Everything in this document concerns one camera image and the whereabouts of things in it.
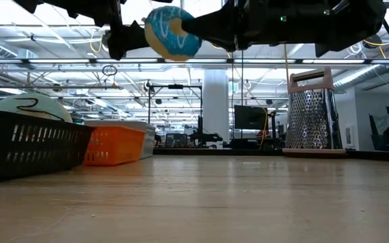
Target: white ball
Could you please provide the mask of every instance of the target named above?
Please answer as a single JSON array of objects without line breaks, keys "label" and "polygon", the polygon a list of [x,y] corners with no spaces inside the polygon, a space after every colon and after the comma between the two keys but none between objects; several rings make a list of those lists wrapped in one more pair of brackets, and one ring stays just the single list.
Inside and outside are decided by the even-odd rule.
[{"label": "white ball", "polygon": [[7,97],[0,101],[0,111],[73,122],[72,117],[61,104],[45,95],[36,93]]}]

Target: grater handle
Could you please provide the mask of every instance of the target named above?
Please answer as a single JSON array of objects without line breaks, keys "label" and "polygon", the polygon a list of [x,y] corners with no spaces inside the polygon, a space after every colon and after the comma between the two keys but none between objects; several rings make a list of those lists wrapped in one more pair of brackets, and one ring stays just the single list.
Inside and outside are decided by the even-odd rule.
[{"label": "grater handle", "polygon": [[[311,84],[306,86],[298,86],[298,82],[305,80],[310,80],[314,78],[323,77],[322,83],[320,84]],[[303,72],[300,74],[291,74],[290,83],[288,84],[288,93],[302,92],[306,90],[314,89],[330,89],[334,90],[334,85],[332,82],[331,67],[325,67],[323,70],[313,70],[309,72]]]}]

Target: wooden table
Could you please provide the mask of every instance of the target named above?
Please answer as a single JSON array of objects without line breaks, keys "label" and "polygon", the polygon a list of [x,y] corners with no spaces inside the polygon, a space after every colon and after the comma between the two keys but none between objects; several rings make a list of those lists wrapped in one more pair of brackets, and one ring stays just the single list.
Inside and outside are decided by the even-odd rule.
[{"label": "wooden table", "polygon": [[389,163],[153,157],[0,183],[0,243],[389,242]]}]

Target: orange plastic basket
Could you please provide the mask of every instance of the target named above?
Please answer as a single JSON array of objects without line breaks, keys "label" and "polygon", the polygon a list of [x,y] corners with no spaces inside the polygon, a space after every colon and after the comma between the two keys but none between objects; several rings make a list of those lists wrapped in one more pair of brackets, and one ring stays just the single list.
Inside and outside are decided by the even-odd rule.
[{"label": "orange plastic basket", "polygon": [[138,161],[144,137],[145,132],[123,126],[97,126],[83,164],[112,166]]}]

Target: black plastic basket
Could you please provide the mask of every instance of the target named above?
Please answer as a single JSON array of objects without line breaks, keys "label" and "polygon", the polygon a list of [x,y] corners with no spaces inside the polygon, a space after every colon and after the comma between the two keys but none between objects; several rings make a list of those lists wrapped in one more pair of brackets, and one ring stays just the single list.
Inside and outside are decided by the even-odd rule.
[{"label": "black plastic basket", "polygon": [[0,181],[81,165],[93,130],[0,111]]}]

